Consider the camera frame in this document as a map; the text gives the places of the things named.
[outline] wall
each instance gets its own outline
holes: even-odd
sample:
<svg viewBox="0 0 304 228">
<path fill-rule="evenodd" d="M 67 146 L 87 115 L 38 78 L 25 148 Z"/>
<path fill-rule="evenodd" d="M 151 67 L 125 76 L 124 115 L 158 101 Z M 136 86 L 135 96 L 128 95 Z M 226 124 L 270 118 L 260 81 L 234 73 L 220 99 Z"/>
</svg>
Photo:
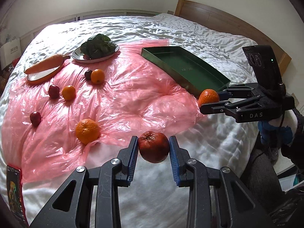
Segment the wall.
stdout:
<svg viewBox="0 0 304 228">
<path fill-rule="evenodd" d="M 7 34 L 20 37 L 48 22 L 73 14 L 106 9 L 161 12 L 163 4 L 164 0 L 17 0 L 2 25 L 5 29 L 0 43 Z"/>
<path fill-rule="evenodd" d="M 174 11 L 178 0 L 165 0 L 163 11 Z M 289 0 L 190 0 L 230 13 L 253 25 L 292 58 L 283 80 L 304 104 L 304 23 Z"/>
</svg>

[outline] silver bolt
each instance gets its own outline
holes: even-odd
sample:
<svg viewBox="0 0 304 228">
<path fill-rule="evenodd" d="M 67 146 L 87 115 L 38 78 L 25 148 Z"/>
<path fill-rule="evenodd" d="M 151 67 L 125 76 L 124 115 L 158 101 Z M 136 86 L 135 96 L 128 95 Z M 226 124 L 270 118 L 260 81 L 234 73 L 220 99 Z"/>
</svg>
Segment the silver bolt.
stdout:
<svg viewBox="0 0 304 228">
<path fill-rule="evenodd" d="M 84 166 L 78 166 L 77 168 L 76 168 L 76 171 L 77 172 L 83 172 L 83 171 L 85 171 L 85 167 Z"/>
<path fill-rule="evenodd" d="M 114 158 L 111 160 L 111 164 L 118 164 L 120 162 L 120 159 Z"/>
<path fill-rule="evenodd" d="M 222 172 L 224 173 L 229 173 L 230 172 L 230 169 L 228 167 L 223 167 L 222 168 Z"/>
<path fill-rule="evenodd" d="M 188 164 L 196 164 L 196 160 L 195 159 L 188 159 Z"/>
</svg>

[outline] orange fruit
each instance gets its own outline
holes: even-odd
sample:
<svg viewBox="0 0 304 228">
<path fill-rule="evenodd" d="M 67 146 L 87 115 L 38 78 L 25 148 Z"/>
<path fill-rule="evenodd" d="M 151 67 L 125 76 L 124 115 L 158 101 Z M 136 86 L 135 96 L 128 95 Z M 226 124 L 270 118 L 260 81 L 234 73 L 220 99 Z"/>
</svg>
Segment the orange fruit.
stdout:
<svg viewBox="0 0 304 228">
<path fill-rule="evenodd" d="M 85 145 L 98 139 L 99 135 L 99 127 L 91 119 L 83 119 L 76 126 L 76 137 Z"/>
<path fill-rule="evenodd" d="M 91 81 L 95 84 L 102 84 L 105 81 L 105 73 L 101 69 L 95 69 L 91 73 Z"/>
<path fill-rule="evenodd" d="M 203 90 L 203 92 L 199 96 L 199 107 L 201 107 L 202 104 L 216 103 L 216 102 L 219 102 L 219 95 L 215 90 L 212 89 Z"/>
<path fill-rule="evenodd" d="M 66 101 L 72 100 L 76 97 L 75 87 L 69 85 L 62 89 L 62 96 Z"/>
</svg>

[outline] green tray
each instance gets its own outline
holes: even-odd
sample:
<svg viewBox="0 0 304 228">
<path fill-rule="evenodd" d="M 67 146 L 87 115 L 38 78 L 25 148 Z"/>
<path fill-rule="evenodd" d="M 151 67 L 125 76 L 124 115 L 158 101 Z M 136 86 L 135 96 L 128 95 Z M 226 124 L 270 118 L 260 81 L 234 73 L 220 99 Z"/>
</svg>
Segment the green tray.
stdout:
<svg viewBox="0 0 304 228">
<path fill-rule="evenodd" d="M 147 47 L 142 49 L 141 55 L 196 98 L 205 89 L 219 92 L 230 83 L 221 72 L 180 46 Z"/>
</svg>

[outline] leafy green vegetable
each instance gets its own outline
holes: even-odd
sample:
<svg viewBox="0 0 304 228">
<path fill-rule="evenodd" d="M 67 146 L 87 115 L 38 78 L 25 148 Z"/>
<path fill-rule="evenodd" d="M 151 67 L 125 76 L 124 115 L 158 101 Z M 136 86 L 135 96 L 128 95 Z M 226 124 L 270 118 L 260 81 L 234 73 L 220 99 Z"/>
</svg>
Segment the leafy green vegetable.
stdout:
<svg viewBox="0 0 304 228">
<path fill-rule="evenodd" d="M 102 58 L 112 54 L 115 51 L 116 45 L 111 39 L 104 34 L 97 34 L 88 38 L 80 46 L 80 50 L 85 55 L 88 55 L 90 59 Z"/>
</svg>

